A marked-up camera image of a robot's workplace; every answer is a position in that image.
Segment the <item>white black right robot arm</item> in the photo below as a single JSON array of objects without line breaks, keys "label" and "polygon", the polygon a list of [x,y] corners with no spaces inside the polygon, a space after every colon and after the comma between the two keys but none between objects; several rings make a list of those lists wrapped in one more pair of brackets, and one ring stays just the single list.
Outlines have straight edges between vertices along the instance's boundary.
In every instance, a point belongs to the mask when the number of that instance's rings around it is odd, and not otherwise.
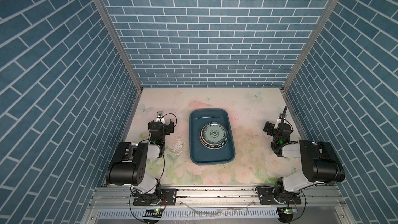
[{"label": "white black right robot arm", "polygon": [[340,183],[345,179],[344,168],[330,143],[308,140],[292,141],[291,125],[280,120],[266,122],[263,131],[273,138],[271,150],[277,157],[298,159],[301,168],[289,176],[280,177],[269,195],[279,204],[294,200],[300,191],[321,184]]}]

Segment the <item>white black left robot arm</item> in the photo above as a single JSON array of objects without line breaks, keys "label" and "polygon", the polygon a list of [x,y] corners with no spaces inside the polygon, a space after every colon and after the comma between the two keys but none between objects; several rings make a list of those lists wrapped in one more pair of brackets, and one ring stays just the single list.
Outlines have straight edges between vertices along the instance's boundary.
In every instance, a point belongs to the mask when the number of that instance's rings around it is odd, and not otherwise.
[{"label": "white black left robot arm", "polygon": [[149,158],[163,158],[165,138],[174,132],[177,122],[158,118],[148,123],[149,137],[138,144],[121,142],[106,171],[107,184],[130,185],[134,197],[159,200],[162,197],[160,180],[146,174]]}]

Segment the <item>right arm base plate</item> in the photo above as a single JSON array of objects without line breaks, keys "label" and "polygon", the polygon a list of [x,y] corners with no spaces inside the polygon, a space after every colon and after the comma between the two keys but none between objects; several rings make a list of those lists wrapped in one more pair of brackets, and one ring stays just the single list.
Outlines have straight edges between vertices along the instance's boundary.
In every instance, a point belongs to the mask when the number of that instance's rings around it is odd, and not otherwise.
[{"label": "right arm base plate", "polygon": [[259,186],[254,189],[254,192],[258,195],[261,205],[286,205],[290,203],[298,205],[302,203],[299,193],[287,192],[283,189]]}]

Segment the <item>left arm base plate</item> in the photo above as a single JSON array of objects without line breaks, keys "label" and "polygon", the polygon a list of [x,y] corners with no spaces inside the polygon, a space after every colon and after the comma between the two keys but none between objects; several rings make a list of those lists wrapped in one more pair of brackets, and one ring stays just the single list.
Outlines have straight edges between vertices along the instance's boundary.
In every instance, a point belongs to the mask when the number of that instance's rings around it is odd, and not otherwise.
[{"label": "left arm base plate", "polygon": [[177,189],[175,188],[156,188],[151,194],[136,194],[133,198],[134,206],[155,206],[155,205],[175,205]]}]

